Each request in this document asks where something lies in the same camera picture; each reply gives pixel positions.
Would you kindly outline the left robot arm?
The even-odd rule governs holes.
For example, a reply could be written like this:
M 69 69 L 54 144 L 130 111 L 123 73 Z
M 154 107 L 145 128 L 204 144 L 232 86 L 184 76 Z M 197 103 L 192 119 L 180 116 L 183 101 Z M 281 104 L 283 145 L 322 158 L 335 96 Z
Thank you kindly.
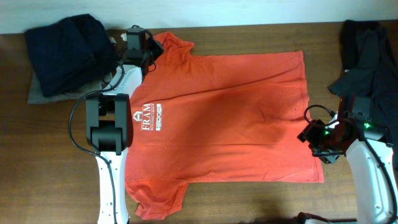
M 124 38 L 126 54 L 108 86 L 85 97 L 86 140 L 99 170 L 98 223 L 128 223 L 125 165 L 133 139 L 130 99 L 157 58 L 161 44 L 144 28 L 132 26 Z

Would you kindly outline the red printed t-shirt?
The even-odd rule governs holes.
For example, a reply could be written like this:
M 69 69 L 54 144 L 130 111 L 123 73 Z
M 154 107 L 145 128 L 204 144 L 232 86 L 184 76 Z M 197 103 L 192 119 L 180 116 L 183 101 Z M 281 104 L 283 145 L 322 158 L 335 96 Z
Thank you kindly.
M 309 95 L 303 53 L 192 55 L 170 32 L 156 69 L 131 97 L 125 186 L 143 220 L 182 209 L 195 182 L 322 183 L 297 138 Z

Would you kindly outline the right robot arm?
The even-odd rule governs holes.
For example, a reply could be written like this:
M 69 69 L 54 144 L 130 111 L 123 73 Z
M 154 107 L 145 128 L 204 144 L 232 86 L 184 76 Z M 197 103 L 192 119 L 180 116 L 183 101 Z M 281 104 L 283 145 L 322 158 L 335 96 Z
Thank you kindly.
M 371 113 L 371 100 L 363 96 L 342 97 L 338 111 L 327 112 L 328 123 L 310 120 L 298 139 L 325 164 L 345 156 L 356 189 L 356 223 L 397 223 L 396 153 L 387 125 Z

